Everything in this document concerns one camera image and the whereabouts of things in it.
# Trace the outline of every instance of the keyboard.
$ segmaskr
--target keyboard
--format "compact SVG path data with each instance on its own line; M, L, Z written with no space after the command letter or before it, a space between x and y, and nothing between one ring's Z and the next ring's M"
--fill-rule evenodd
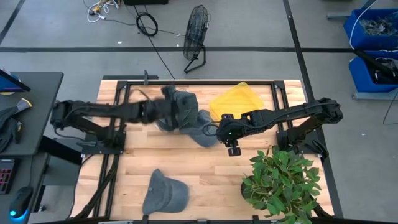
M0 159L0 194L8 194L15 176L15 159Z

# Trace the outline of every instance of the gray cap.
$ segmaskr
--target gray cap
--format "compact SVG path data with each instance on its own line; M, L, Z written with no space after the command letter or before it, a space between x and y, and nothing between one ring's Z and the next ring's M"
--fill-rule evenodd
M163 131L173 131L176 128L186 125L193 125L197 121L198 116L198 100L194 93L187 91L175 91L173 99L177 104L177 126L173 126L172 118L161 119L156 122L158 127Z
M188 203L188 186L179 180L165 177L156 169L150 177L147 195L142 212L149 215L154 212L182 212Z
M213 122L210 114L206 110L200 110L198 113L197 121L194 125L185 126L180 128L181 134L189 135L196 143L203 147L214 146L218 140L216 136L206 136L203 134L203 127ZM217 131L216 126L207 126L204 132L207 134L215 134Z

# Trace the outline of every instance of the fan stand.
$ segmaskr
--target fan stand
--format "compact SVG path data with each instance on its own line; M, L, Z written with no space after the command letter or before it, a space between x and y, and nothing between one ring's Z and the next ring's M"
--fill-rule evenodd
M203 49L203 63L201 65L198 65L194 68L188 69L188 67L192 64L193 61L198 60L198 57L195 57L194 59L191 60L191 62L185 67L184 72L187 74L188 72L191 72L192 70L195 70L197 68L200 68L206 64L206 47L204 45L201 46Z

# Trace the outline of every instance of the fan grille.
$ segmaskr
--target fan grille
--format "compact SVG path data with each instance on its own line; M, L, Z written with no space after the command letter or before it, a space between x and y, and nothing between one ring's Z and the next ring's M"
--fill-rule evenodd
M208 23L207 9L200 5L195 6L189 18L184 41L184 57L192 60L198 57L205 41Z

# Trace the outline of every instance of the desk fan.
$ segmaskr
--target desk fan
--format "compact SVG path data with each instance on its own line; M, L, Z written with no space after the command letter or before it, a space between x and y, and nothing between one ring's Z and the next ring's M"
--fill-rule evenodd
M203 45L203 41L205 41L208 22L207 9L202 5L195 6L189 18L187 32L185 33L183 53L184 57L190 61L184 69L185 73L191 72L206 64L206 47ZM201 49L203 49L203 63L188 69L192 62L198 60Z

